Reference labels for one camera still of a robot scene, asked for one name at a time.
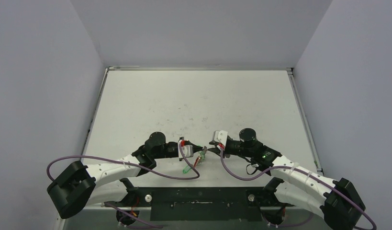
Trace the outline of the key with green tag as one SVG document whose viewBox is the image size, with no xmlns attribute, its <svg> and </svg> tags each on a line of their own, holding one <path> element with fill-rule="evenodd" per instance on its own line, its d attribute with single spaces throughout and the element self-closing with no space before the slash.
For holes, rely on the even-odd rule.
<svg viewBox="0 0 392 230">
<path fill-rule="evenodd" d="M 185 168 L 182 170 L 183 174 L 187 174 L 189 172 L 194 172 L 194 167 L 191 167 L 189 165 L 185 166 Z"/>
</svg>

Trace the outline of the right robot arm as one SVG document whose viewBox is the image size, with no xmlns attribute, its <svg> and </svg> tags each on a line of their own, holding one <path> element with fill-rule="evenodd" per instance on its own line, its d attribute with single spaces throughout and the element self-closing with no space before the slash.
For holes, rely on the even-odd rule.
<svg viewBox="0 0 392 230">
<path fill-rule="evenodd" d="M 280 203 L 300 207 L 321 217 L 333 230 L 354 230 L 364 215 L 365 205 L 355 186 L 346 178 L 340 180 L 312 172 L 288 159 L 279 151 L 258 141 L 255 130 L 244 128 L 239 140 L 227 131 L 216 130 L 210 142 L 222 165 L 226 156 L 250 160 L 261 174 L 272 180 L 265 185 L 264 201 L 271 206 Z"/>
</svg>

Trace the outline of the metal keyring with red handle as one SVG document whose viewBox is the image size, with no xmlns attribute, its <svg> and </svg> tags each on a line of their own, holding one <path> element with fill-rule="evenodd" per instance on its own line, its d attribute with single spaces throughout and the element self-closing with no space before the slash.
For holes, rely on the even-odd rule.
<svg viewBox="0 0 392 230">
<path fill-rule="evenodd" d="M 193 167 L 196 168 L 197 166 L 201 165 L 201 164 L 204 162 L 204 160 L 205 160 L 205 158 L 206 158 L 207 151 L 208 151 L 207 147 L 204 147 L 204 148 L 199 152 L 199 154 L 198 154 L 198 156 L 197 156 L 197 158 L 196 158 L 196 160 L 195 160 L 195 162 L 194 162 L 194 164 L 193 164 Z"/>
</svg>

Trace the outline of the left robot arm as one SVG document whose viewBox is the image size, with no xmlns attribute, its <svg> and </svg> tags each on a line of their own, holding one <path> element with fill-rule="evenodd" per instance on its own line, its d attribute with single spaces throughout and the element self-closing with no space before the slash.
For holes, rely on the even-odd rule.
<svg viewBox="0 0 392 230">
<path fill-rule="evenodd" d="M 46 172 L 52 182 L 47 192 L 60 217 L 67 219 L 78 214 L 86 205 L 101 202 L 99 195 L 93 196 L 96 189 L 146 173 L 164 177 L 164 174 L 154 171 L 157 159 L 178 158 L 187 161 L 200 151 L 203 151 L 203 147 L 189 140 L 180 138 L 177 142 L 166 142 L 162 132 L 154 132 L 136 151 L 118 160 L 91 156 L 91 159 L 100 160 L 100 163 L 85 165 L 81 162 L 82 156 L 76 155 L 76 161 L 56 178 L 50 173 L 54 163 L 49 163 Z"/>
</svg>

